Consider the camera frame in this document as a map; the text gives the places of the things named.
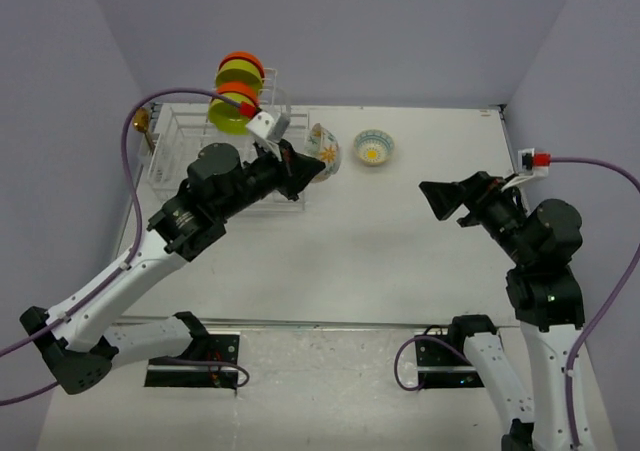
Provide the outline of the white floral patterned bowl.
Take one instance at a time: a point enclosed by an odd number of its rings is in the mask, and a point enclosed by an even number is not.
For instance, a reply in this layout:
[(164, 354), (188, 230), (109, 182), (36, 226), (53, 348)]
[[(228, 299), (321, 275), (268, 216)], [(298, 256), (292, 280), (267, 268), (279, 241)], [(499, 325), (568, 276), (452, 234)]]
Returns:
[(325, 168), (312, 179), (312, 183), (320, 183), (336, 175), (341, 166), (342, 150), (337, 138), (320, 123), (309, 130), (303, 153), (322, 161)]

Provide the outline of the blue yellow patterned bowl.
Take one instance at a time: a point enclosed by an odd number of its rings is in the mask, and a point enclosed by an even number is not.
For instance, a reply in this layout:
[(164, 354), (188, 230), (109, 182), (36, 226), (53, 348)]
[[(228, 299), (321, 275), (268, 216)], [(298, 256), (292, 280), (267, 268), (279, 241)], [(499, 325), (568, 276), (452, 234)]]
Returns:
[(394, 155), (396, 143), (394, 138), (378, 129), (359, 132), (353, 139), (355, 157), (366, 166), (381, 166)]

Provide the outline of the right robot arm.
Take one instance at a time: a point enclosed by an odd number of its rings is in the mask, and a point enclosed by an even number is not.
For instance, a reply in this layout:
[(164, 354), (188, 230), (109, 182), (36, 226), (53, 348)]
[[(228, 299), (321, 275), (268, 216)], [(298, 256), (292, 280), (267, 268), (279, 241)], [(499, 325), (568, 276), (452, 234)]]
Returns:
[(579, 355), (583, 296), (569, 263), (582, 245), (582, 218), (570, 204), (548, 199), (524, 209), (519, 178), (477, 172), (458, 182), (423, 181), (419, 188), (444, 221), (464, 207), (461, 227), (481, 226), (512, 260), (506, 291), (529, 356), (525, 389), (486, 315), (453, 318), (442, 344), (456, 363), (475, 369), (501, 422), (503, 450), (593, 450)]

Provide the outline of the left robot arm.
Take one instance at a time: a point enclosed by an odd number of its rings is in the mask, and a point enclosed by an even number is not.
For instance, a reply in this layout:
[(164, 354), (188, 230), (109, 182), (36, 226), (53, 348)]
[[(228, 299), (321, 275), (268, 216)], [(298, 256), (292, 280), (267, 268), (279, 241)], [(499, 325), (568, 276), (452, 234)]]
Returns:
[(190, 312), (131, 328), (115, 321), (154, 285), (222, 238), (231, 217), (274, 191), (297, 200), (325, 168), (286, 140), (278, 148), (277, 154), (258, 150), (254, 161), (244, 162), (230, 144), (204, 147), (177, 194), (149, 219), (127, 253), (64, 302), (22, 314), (21, 324), (67, 394), (85, 392), (111, 370), (134, 362), (203, 360), (210, 335)]

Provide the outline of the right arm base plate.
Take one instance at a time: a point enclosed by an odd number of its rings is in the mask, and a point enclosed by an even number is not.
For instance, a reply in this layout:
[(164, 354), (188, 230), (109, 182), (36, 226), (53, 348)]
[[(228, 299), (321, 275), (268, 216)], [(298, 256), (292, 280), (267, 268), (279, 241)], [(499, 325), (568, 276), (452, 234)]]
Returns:
[(414, 347), (419, 390), (484, 387), (476, 370), (444, 346), (423, 340)]

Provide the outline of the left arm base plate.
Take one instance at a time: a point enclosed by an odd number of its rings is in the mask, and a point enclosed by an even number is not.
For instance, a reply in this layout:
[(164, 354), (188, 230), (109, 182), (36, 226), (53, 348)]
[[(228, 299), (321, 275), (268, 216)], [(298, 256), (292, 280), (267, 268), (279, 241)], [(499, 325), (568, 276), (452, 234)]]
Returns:
[(176, 365), (165, 358), (148, 361), (144, 386), (147, 388), (231, 389), (237, 390), (244, 381), (233, 367), (203, 366), (203, 362), (238, 363), (240, 335), (238, 333), (211, 334), (191, 345), (179, 360), (198, 362), (198, 366)]

